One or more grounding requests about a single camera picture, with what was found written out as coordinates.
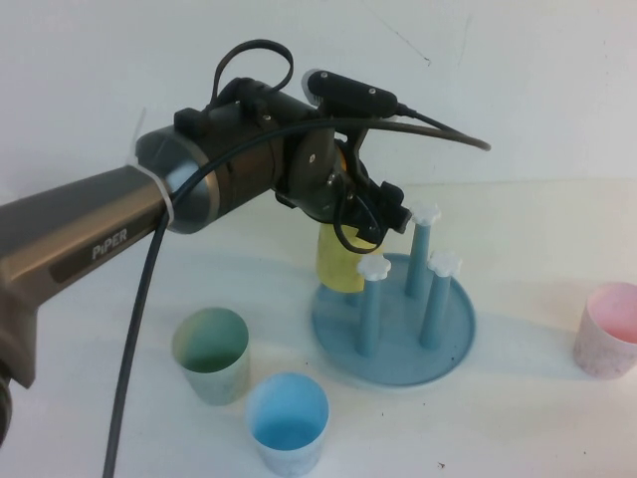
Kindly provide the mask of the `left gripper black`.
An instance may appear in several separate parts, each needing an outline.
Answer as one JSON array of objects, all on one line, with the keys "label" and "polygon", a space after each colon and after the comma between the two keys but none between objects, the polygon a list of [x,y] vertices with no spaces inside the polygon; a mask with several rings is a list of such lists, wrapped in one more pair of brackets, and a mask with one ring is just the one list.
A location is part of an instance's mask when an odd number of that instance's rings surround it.
[{"label": "left gripper black", "polygon": [[341,245],[355,239],[381,245],[389,231],[403,234],[412,217],[402,202],[403,190],[389,182],[367,178],[356,184],[346,172],[333,171],[314,189],[303,192],[303,211],[328,224]]}]

